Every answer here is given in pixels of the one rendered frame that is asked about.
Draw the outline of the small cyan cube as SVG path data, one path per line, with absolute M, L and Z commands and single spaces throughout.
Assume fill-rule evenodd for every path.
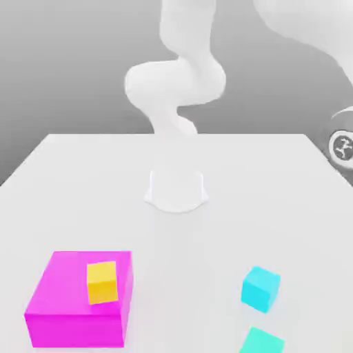
M 241 302 L 268 313 L 275 301 L 281 276 L 259 266 L 254 266 L 243 280 Z

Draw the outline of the large magenta box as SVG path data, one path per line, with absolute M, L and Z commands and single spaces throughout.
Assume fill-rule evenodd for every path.
M 91 304 L 89 264 L 115 263 L 118 299 Z M 124 347 L 134 285 L 130 251 L 55 251 L 24 313 L 33 347 Z

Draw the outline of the small turquoise cube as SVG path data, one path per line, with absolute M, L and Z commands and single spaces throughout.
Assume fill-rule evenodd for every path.
M 282 353 L 285 341 L 256 327 L 251 327 L 239 353 Z

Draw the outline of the small yellow cube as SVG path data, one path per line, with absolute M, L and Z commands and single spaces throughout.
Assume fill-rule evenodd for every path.
M 90 305 L 118 301 L 116 262 L 87 264 L 87 288 Z

